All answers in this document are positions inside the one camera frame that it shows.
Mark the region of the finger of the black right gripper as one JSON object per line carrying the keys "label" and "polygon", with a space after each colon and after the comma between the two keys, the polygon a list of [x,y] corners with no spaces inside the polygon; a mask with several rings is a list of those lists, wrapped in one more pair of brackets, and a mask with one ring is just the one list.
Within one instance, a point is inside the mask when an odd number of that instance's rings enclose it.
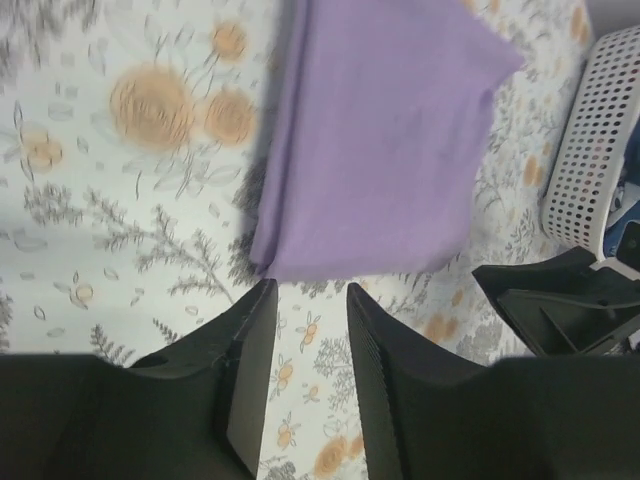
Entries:
{"label": "finger of the black right gripper", "polygon": [[472,275],[536,356],[606,355],[639,331],[639,280],[583,248],[539,263],[482,265]]}

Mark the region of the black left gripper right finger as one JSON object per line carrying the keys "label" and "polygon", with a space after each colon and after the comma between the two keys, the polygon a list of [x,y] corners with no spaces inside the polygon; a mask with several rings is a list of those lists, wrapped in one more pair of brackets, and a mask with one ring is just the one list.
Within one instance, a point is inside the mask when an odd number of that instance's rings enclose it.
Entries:
{"label": "black left gripper right finger", "polygon": [[373,479],[635,479],[635,356],[489,366],[427,340],[359,285],[347,320]]}

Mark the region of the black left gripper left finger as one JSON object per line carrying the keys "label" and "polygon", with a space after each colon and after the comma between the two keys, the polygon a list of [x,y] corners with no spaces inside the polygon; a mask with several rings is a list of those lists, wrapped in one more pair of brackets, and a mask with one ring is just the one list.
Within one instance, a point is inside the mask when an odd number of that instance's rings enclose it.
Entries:
{"label": "black left gripper left finger", "polygon": [[278,286],[129,367],[88,354],[1,359],[5,479],[253,479]]}

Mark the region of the purple t shirt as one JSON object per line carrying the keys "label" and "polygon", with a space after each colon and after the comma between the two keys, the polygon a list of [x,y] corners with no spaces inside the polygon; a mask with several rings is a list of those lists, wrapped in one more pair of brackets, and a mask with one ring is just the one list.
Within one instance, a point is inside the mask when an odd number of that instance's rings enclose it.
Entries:
{"label": "purple t shirt", "polygon": [[459,1],[299,1],[250,258],[281,282],[433,272],[471,227],[516,48]]}

